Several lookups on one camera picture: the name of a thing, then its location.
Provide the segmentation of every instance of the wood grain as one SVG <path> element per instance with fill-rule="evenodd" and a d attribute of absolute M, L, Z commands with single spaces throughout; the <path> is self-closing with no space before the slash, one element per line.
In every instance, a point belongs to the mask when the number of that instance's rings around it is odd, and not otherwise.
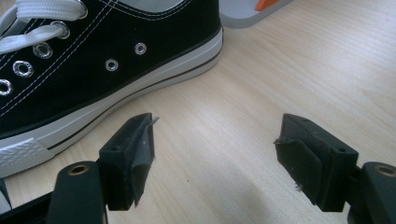
<path fill-rule="evenodd" d="M 13 1 L 3 0 L 2 10 Z M 151 112 L 156 160 L 137 208 L 109 223 L 347 223 L 295 189 L 273 142 L 284 113 L 354 147 L 359 165 L 396 165 L 396 2 L 295 0 L 244 30 L 225 28 L 219 63 L 120 108 L 56 158 L 7 178 L 14 206 Z"/>

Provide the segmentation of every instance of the white shoelace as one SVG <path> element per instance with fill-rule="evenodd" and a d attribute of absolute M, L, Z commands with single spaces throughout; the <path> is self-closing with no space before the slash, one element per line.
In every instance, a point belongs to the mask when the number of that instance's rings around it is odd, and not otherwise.
<path fill-rule="evenodd" d="M 0 18 L 0 35 L 12 29 L 17 21 L 31 19 L 51 19 L 76 21 L 84 13 L 84 6 L 78 0 L 17 0 Z M 24 35 L 0 37 L 0 54 L 9 53 L 29 46 L 40 44 L 54 37 L 64 35 L 64 28 L 57 24 L 43 25 Z"/>

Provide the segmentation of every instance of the wooden table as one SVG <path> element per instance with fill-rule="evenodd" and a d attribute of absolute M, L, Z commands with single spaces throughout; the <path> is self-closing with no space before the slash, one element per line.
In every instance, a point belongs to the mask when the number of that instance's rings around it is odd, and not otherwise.
<path fill-rule="evenodd" d="M 12 0 L 3 0 L 4 10 Z M 151 112 L 156 160 L 137 208 L 109 223 L 347 223 L 313 206 L 276 160 L 282 115 L 396 165 L 396 1 L 295 0 L 244 30 L 225 28 L 219 63 L 117 110 L 56 158 L 6 179 L 13 206 L 95 161 L 126 121 Z"/>

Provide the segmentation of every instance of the black sneaker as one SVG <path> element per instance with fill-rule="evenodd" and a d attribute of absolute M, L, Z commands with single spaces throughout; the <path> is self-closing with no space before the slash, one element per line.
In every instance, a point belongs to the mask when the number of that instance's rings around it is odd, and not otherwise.
<path fill-rule="evenodd" d="M 49 160 L 131 99 L 202 74 L 222 46 L 217 0 L 17 0 L 0 34 L 0 177 Z"/>

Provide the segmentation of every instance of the metal eyelet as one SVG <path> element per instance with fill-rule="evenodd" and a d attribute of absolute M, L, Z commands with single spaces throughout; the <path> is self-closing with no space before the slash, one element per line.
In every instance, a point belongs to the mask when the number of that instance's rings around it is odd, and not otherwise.
<path fill-rule="evenodd" d="M 8 96 L 14 91 L 12 84 L 5 79 L 0 79 L 0 96 Z"/>
<path fill-rule="evenodd" d="M 87 7 L 86 7 L 85 4 L 84 4 L 82 1 L 80 1 L 80 0 L 75 0 L 75 1 L 81 4 L 81 16 L 79 16 L 79 19 L 81 20 L 81 19 L 86 18 L 86 17 L 88 16 L 88 9 L 87 9 Z"/>
<path fill-rule="evenodd" d="M 53 21 L 51 23 L 51 25 L 56 25 L 56 26 L 60 26 L 60 27 L 64 28 L 64 33 L 61 36 L 58 36 L 58 38 L 66 39 L 67 37 L 70 36 L 70 29 L 69 29 L 69 27 L 67 27 L 67 25 L 64 22 L 62 22 L 62 21 Z"/>
<path fill-rule="evenodd" d="M 106 61 L 106 69 L 109 72 L 114 72 L 119 68 L 119 63 L 114 59 L 109 59 Z"/>
<path fill-rule="evenodd" d="M 137 55 L 142 55 L 142 54 L 146 53 L 147 49 L 148 49 L 147 46 L 143 43 L 138 43 L 138 44 L 136 44 L 136 46 L 134 46 L 134 52 Z"/>
<path fill-rule="evenodd" d="M 16 61 L 14 64 L 12 64 L 12 70 L 18 77 L 31 77 L 35 72 L 33 66 L 24 61 Z"/>
<path fill-rule="evenodd" d="M 33 54 L 41 59 L 48 59 L 52 56 L 53 50 L 46 42 L 33 46 Z"/>

